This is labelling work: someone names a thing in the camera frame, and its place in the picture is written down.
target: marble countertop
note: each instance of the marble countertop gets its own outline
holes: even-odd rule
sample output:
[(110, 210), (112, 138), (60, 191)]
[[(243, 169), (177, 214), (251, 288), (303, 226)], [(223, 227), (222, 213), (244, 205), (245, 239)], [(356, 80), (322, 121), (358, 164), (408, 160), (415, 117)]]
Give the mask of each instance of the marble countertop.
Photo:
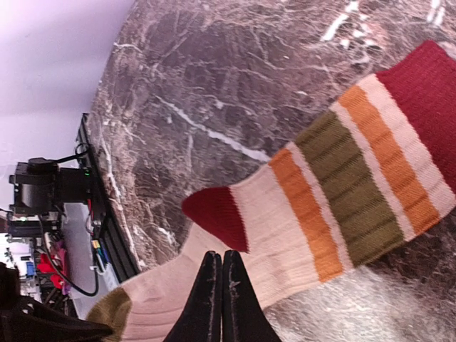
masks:
[[(359, 78), (425, 39), (456, 57), (456, 1), (137, 0), (88, 120), (142, 270), (177, 255), (181, 201), (243, 180)], [(456, 214), (266, 310), (283, 341), (456, 341)]]

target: white wall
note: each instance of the white wall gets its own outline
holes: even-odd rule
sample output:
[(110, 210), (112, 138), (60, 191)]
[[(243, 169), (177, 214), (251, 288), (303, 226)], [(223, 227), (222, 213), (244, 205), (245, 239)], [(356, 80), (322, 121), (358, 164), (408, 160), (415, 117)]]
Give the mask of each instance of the white wall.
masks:
[(18, 161), (73, 152), (133, 0), (0, 0), (0, 207)]

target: striped sock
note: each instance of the striped sock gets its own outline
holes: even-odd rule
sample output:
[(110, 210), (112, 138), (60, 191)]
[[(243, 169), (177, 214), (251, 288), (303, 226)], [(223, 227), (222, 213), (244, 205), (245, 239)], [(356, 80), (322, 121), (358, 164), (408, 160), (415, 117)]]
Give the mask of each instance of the striped sock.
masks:
[(186, 199), (181, 255), (91, 311), (107, 341), (161, 342), (208, 250), (242, 256), (261, 307), (411, 240), (456, 205), (456, 62), (432, 41), (364, 78), (239, 184)]

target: orange stripe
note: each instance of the orange stripe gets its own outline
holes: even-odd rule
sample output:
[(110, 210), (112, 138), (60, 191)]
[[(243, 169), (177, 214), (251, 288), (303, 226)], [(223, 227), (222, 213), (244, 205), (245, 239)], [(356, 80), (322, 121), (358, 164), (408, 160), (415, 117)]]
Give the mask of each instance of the orange stripe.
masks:
[(343, 273), (337, 254), (337, 245), (331, 230), (321, 215), (311, 188), (286, 148), (269, 162), (288, 198), (291, 208), (306, 235), (320, 281), (328, 281)]
[(381, 118), (377, 108), (368, 101), (364, 90), (355, 85), (338, 101), (350, 113), (353, 122), (368, 140), (415, 233), (420, 234), (438, 223), (438, 211), (416, 177), (415, 171), (405, 159), (390, 128)]

